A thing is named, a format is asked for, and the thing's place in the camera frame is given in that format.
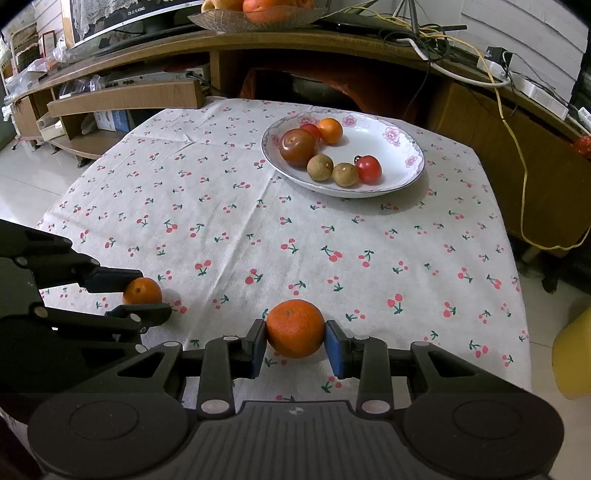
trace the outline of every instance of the yellow object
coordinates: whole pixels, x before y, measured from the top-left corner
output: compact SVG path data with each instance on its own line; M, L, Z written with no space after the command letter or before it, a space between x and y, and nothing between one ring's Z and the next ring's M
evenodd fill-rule
M591 308L554 339L552 369L558 389L569 400L591 393Z

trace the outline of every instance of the red object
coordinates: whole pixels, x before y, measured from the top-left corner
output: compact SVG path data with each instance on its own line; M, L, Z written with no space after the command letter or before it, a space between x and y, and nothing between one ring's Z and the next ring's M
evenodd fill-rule
M300 128L303 128L304 130L308 130L308 132L310 132L312 135L314 135L314 138L316 139L316 141L318 143L320 143L320 140L322 140L322 135L320 135L320 130L318 130L317 126L312 125L312 124L304 124Z
M587 160L591 160L591 137L581 137L572 145L574 150L583 155Z
M318 142L307 130L294 128L286 132L279 143L279 153L292 167L305 168L318 152Z
M382 177L382 166L378 159L371 155L355 157L355 166L363 183L376 183Z

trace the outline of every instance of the yellow cable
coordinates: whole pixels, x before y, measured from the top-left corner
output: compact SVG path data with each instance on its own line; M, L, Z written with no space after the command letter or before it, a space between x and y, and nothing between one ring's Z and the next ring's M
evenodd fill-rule
M449 40L457 41L457 42L465 45L466 47L471 48L472 50L474 50L478 54L478 56L482 60L482 63L484 64L484 66L486 68L486 72L487 72L491 82L496 83L494 77L492 76L491 70L488 67L488 64L486 63L486 61L484 59L484 56L482 55L480 50L478 50L474 45L470 45L468 42L465 42L465 41L463 41L459 38L456 38L456 37L451 37L449 35L435 34L435 35L424 35L424 36L430 37L430 38L447 38ZM519 228L521 230L521 236L522 236L523 240L525 240L530 245L533 245L534 247L539 248L540 250L560 249L560 250L567 251L567 250L571 250L573 248L580 247L581 245L583 245L584 241L587 239L587 236L589 235L589 231L591 231L591 226L589 228L587 228L587 232L585 233L583 239L579 243L571 245L570 247L562 247L561 245L555 245L554 247L543 247L542 245L538 245L538 244L532 242L531 240L529 240L525 236L525 233L523 231L523 218L525 215L525 187L527 185L527 165L525 163L525 157L523 156L523 152L521 151L521 146L519 145L519 141L517 140L517 137L515 136L515 133L513 132L512 128L507 123L505 116L503 115L503 106L502 106L502 102L501 102L501 96L499 94L499 89L495 89L495 94L496 94L496 101L499 106L499 114L501 116L501 120L503 122L503 125L505 125L505 128L507 129L507 131L511 135L511 138L513 139L513 142L515 143L515 146L517 147L517 153L519 154L519 159L521 160L521 164L523 165L523 189L521 192L521 216L519 218Z
M412 29L412 25L409 24L408 22L405 22L404 20L400 19L400 18L396 18L394 16L391 17L386 17L384 15L381 15L379 13L377 13L376 11L370 9L370 8L365 8L365 7L361 7L361 6L355 6L355 7L350 7L347 9L344 9L345 12L349 11L352 8L359 8L361 10L367 10L371 13L374 14L374 16L386 21L386 22L390 22L390 23L394 23L397 25L402 25L404 27L407 27L409 29ZM432 31L435 32L434 34L426 34L426 31ZM420 28L420 34L421 36L425 37L425 38L446 38L448 40L453 40L453 41L457 41L458 43L461 43L463 45L465 45L466 47L471 48L472 50L474 50L476 52L476 54L478 55L478 57L482 60L482 63L485 66L486 69L486 73L488 74L488 77L491 80L491 83L499 83L496 82L494 77L492 76L491 70L488 67L488 64L486 63L484 56L482 55L482 53L480 52L480 50L478 50L478 48L476 48L474 45L469 44L468 42L465 42L457 37L452 37L450 35L445 35L443 33L440 33L439 30L435 30L434 28ZM521 237L523 238L523 240L525 240L527 243L529 243L530 245L533 245L536 248L539 248L540 250L555 250L555 249L560 249L560 250L571 250L573 248L577 248L580 247L581 245L583 245L584 241L587 239L587 236L589 235L589 232L591 231L591 226L589 226L589 228L587 229L587 231L585 232L585 235L583 237L583 239L574 245L571 245L570 247L562 247L561 245L555 245L553 247L543 247L542 245L538 245L535 242L532 242L531 240L529 240L526 236L525 233L523 231L523 219L525 216L525 188L527 186L527 176L528 176L528 171L527 171L527 164L525 163L525 157L523 155L523 152L521 151L521 146L519 145L519 141L517 140L517 137L515 136L515 133L513 132L513 129L509 126L509 124L507 123L507 120L505 119L505 116L503 115L503 105L501 102L501 96L499 94L499 89L496 88L495 89L495 94L496 94L496 101L497 104L499 106L499 114L501 116L501 121L503 122L503 125L505 125L505 128L507 129L507 131L509 132L509 135L511 136L511 138L513 139L513 142L515 143L515 147L517 148L517 153L519 154L519 159L521 160L521 164L523 165L523 188L521 191L521 213L520 213L520 217L519 217L519 229L521 231Z

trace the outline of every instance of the fruit bowl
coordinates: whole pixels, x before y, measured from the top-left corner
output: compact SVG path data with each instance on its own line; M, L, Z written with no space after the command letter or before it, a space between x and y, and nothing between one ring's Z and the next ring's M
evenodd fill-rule
M212 9L189 20L207 30L218 32L249 32L264 30L291 30L305 27L326 15L326 8L299 8L279 5L256 12Z
M343 137L336 145L320 143L319 153L332 158L334 164L354 163L357 155L372 155L382 167L377 184L356 183L339 187L332 179L314 181L306 169L294 168L281 156L278 146L285 132L303 124L317 124L326 117L338 120L343 126ZM393 123L365 115L334 109L315 109L289 115L272 124L262 136L262 152L267 161L281 174L313 192L333 197L377 197L402 189L414 182L425 167L423 151L416 140Z

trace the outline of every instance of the glass bowl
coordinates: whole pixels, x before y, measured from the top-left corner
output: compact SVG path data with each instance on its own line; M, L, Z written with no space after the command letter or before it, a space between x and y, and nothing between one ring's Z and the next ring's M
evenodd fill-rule
M207 30L248 32L305 27L325 15L326 8L310 9L279 5L257 12L211 9L199 15L190 15L189 20Z

